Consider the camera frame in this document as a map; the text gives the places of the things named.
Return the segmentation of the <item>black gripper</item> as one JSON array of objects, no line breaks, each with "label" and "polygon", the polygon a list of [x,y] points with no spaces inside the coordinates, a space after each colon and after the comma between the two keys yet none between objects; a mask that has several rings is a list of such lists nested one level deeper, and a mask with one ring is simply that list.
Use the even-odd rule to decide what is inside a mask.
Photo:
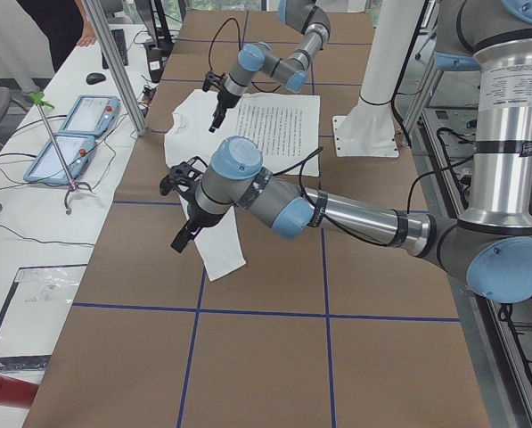
[{"label": "black gripper", "polygon": [[227,88],[221,86],[217,94],[217,107],[213,113],[213,120],[209,127],[209,132],[214,133],[220,129],[225,120],[228,109],[234,108],[243,95],[243,87]]},{"label": "black gripper", "polygon": [[189,192],[184,198],[188,201],[188,220],[170,244],[176,252],[183,252],[202,228],[217,225],[228,211],[228,203],[217,202],[203,191]]}]

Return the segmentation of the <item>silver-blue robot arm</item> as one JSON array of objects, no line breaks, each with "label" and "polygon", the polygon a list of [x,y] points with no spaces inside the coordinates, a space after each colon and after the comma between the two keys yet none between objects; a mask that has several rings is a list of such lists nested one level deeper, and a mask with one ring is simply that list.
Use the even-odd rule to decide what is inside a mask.
[{"label": "silver-blue robot arm", "polygon": [[532,1],[445,1],[435,63],[481,73],[471,193],[456,218],[374,207],[292,185],[268,170],[258,147],[226,138],[205,170],[173,166],[160,193],[177,192],[188,219],[172,242],[182,251],[238,206],[291,239],[306,227],[401,248],[499,303],[532,296]]},{"label": "silver-blue robot arm", "polygon": [[294,94],[305,85],[315,56],[330,40],[329,17],[315,1],[281,1],[277,16],[281,23],[301,35],[300,42],[294,45],[292,51],[283,54],[276,53],[266,42],[248,43],[237,53],[228,72],[216,74],[208,71],[202,90],[217,89],[217,106],[209,132],[220,129],[227,112],[236,107],[258,73]]}]

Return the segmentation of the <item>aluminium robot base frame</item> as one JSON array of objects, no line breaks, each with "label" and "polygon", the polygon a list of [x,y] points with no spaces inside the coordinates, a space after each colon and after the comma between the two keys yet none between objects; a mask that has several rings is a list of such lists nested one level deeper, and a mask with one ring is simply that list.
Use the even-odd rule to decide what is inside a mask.
[{"label": "aluminium robot base frame", "polygon": [[532,297],[532,19],[440,21],[429,66],[480,73],[471,193],[437,219],[422,258],[476,295],[505,305]]}]

